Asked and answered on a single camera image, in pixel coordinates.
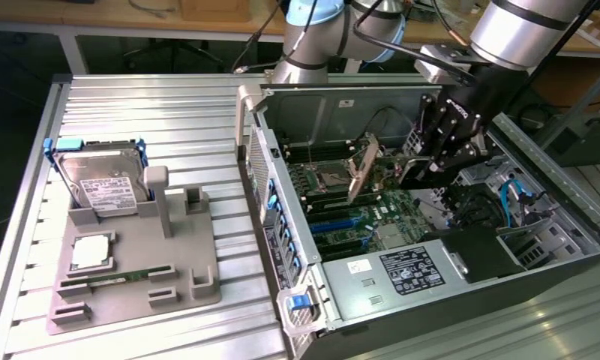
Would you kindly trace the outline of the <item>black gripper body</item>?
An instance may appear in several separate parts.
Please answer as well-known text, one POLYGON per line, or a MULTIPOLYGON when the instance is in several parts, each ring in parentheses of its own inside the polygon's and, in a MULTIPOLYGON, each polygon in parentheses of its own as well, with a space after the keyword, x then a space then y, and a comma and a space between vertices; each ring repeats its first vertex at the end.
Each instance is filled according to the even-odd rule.
POLYGON ((463 130, 483 130, 494 117, 505 110, 530 74, 502 66, 474 66, 470 72, 474 85, 444 85, 442 93, 466 111, 459 124, 463 130))

